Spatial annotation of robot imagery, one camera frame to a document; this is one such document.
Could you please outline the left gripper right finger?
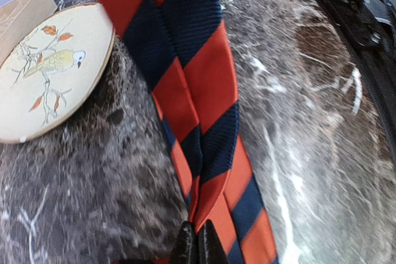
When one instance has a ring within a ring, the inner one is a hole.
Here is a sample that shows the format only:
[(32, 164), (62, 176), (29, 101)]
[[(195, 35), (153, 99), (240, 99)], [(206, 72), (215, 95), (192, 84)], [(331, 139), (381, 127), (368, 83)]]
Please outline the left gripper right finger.
[(229, 264), (215, 227), (207, 220), (198, 233), (199, 264)]

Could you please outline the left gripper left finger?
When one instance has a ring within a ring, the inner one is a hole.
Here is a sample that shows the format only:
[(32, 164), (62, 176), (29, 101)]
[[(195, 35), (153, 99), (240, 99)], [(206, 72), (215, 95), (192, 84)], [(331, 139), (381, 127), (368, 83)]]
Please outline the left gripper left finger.
[(197, 236), (193, 224), (185, 221), (179, 229), (176, 242), (169, 256), (166, 258), (159, 260), (121, 259), (119, 264), (193, 264), (198, 263), (197, 253)]

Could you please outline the red navy striped tie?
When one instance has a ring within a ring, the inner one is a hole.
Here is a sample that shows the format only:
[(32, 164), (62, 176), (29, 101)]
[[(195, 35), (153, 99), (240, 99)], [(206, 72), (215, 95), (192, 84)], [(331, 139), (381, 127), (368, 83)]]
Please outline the red navy striped tie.
[(213, 223), (229, 263), (277, 263), (239, 133), (236, 68), (220, 0), (99, 0), (163, 125), (188, 219)]

